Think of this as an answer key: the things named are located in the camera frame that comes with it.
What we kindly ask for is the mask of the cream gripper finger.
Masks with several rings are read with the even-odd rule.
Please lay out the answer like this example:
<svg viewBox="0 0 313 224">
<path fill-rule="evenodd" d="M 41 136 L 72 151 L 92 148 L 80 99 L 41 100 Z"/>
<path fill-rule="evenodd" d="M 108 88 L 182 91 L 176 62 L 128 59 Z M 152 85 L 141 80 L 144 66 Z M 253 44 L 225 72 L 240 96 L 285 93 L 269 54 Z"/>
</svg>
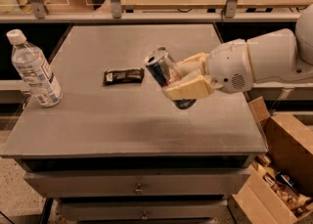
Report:
<svg viewBox="0 0 313 224">
<path fill-rule="evenodd" d="M 194 100 L 209 97 L 215 90 L 216 82 L 207 75 L 199 75 L 181 80 L 162 89 L 163 94 L 170 100 Z"/>
<path fill-rule="evenodd" d="M 182 76 L 185 76 L 195 70 L 205 74 L 206 59 L 209 57 L 206 53 L 197 53 L 183 61 L 177 63 L 177 68 Z"/>
</svg>

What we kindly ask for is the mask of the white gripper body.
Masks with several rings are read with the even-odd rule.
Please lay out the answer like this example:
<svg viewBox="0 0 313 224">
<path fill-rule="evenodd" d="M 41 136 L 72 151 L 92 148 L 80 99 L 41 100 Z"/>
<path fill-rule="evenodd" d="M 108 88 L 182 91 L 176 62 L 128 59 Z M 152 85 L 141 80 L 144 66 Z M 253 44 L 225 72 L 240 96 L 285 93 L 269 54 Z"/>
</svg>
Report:
<svg viewBox="0 0 313 224">
<path fill-rule="evenodd" d="M 253 86 L 247 43 L 243 39 L 220 44 L 210 52 L 205 64 L 206 73 L 221 92 L 245 92 Z"/>
</svg>

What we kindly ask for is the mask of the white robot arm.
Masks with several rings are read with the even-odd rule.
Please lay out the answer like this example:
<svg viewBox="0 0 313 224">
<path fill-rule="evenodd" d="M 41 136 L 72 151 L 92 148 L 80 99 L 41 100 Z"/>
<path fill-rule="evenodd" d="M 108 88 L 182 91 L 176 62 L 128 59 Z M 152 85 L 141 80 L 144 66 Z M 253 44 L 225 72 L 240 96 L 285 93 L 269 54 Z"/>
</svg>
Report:
<svg viewBox="0 0 313 224">
<path fill-rule="evenodd" d="M 177 64 L 182 78 L 163 89 L 171 100 L 203 99 L 215 90 L 233 94 L 256 84 L 310 83 L 313 78 L 313 5 L 298 18 L 295 30 L 287 28 L 249 40 L 218 45 Z"/>
</svg>

